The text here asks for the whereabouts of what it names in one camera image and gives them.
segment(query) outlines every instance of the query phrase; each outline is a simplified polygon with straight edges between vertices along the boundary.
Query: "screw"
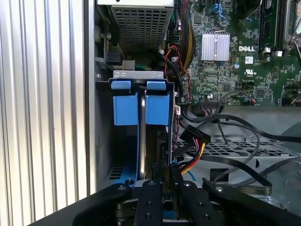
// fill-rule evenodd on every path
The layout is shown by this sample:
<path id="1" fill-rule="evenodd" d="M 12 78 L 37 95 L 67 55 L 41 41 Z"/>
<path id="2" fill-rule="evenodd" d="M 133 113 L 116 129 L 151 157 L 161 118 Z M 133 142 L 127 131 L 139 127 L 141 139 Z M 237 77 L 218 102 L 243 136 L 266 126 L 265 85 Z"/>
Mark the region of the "screw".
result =
<path id="1" fill-rule="evenodd" d="M 111 40 L 111 39 L 112 39 L 111 33 L 107 33 L 107 39 L 108 39 L 108 40 Z"/>
<path id="2" fill-rule="evenodd" d="M 184 181 L 184 185 L 189 187 L 191 185 L 191 183 L 189 181 Z"/>
<path id="3" fill-rule="evenodd" d="M 165 51 L 164 51 L 164 50 L 162 50 L 162 49 L 160 49 L 158 52 L 159 52 L 160 54 L 162 54 L 162 55 L 164 55 L 164 54 L 165 54 Z"/>
<path id="4" fill-rule="evenodd" d="M 216 189 L 216 191 L 218 191 L 218 192 L 222 192 L 222 191 L 224 190 L 222 187 L 219 187 L 219 186 L 215 187 L 215 189 Z"/>
<path id="5" fill-rule="evenodd" d="M 123 186 L 123 185 L 120 185 L 120 187 L 118 188 L 118 190 L 120 190 L 120 191 L 126 190 L 126 187 Z"/>
<path id="6" fill-rule="evenodd" d="M 264 197 L 264 200 L 265 200 L 267 203 L 272 203 L 272 202 L 273 202 L 273 199 L 272 199 L 270 196 L 265 196 L 265 197 Z"/>
<path id="7" fill-rule="evenodd" d="M 155 182 L 155 181 L 150 181 L 150 182 L 148 183 L 148 185 L 156 185 L 156 182 Z"/>

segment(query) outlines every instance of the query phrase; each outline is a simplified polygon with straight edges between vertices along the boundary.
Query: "yellow wire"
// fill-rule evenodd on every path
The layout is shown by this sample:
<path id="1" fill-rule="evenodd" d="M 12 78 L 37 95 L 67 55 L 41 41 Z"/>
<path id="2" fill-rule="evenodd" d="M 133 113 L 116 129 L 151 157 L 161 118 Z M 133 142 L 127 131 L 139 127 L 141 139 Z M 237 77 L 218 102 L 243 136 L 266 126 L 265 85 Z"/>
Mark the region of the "yellow wire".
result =
<path id="1" fill-rule="evenodd" d="M 189 39 L 188 39 L 188 52 L 187 52 L 187 56 L 185 59 L 185 64 L 184 64 L 184 69 L 186 70 L 189 65 L 189 59 L 191 59 L 191 54 L 192 54 L 192 27 L 189 26 Z"/>
<path id="2" fill-rule="evenodd" d="M 202 144 L 201 153 L 199 154 L 198 158 L 202 157 L 202 154 L 203 154 L 204 150 L 205 150 L 205 143 Z M 191 166 L 191 167 L 187 168 L 186 170 L 184 170 L 184 171 L 182 172 L 182 175 L 185 174 L 185 173 L 187 173 L 187 172 L 188 172 L 189 170 L 191 170 L 193 167 L 194 167 L 194 166 Z"/>

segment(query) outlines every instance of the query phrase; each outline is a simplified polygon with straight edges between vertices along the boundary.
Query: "dell logo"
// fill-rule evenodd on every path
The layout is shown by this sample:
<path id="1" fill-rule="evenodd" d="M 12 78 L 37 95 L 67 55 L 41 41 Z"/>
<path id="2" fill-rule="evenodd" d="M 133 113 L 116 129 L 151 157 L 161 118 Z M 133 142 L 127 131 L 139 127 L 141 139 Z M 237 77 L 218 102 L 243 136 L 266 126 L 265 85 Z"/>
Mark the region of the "dell logo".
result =
<path id="1" fill-rule="evenodd" d="M 254 46 L 239 46 L 238 50 L 245 51 L 245 52 L 255 52 Z"/>

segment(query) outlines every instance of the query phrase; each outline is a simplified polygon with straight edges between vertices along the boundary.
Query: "chip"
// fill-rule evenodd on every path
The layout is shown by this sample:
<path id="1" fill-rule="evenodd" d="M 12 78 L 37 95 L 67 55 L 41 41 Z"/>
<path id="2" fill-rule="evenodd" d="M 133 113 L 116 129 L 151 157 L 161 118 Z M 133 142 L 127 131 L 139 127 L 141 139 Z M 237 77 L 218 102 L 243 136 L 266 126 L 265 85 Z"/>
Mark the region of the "chip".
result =
<path id="1" fill-rule="evenodd" d="M 279 78 L 279 72 L 273 72 L 273 77 L 276 79 L 276 78 Z"/>
<path id="2" fill-rule="evenodd" d="M 257 90 L 257 97 L 263 97 L 264 96 L 264 89 L 258 89 Z"/>
<path id="3" fill-rule="evenodd" d="M 224 92 L 229 92 L 230 88 L 231 88 L 230 84 L 224 84 L 223 87 L 222 87 L 222 90 Z"/>
<path id="4" fill-rule="evenodd" d="M 201 16 L 194 16 L 194 23 L 195 24 L 201 24 L 203 21 L 203 18 Z"/>

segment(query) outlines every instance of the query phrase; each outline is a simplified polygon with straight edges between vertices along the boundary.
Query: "vent slot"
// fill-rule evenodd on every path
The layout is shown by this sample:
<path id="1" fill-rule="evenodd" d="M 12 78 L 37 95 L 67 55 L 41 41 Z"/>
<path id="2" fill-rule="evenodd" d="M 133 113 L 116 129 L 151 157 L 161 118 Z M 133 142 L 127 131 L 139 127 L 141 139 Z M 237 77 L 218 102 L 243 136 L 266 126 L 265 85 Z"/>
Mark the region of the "vent slot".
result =
<path id="1" fill-rule="evenodd" d="M 123 169 L 124 169 L 123 165 L 115 165 L 112 170 L 109 180 L 119 180 L 121 178 Z"/>

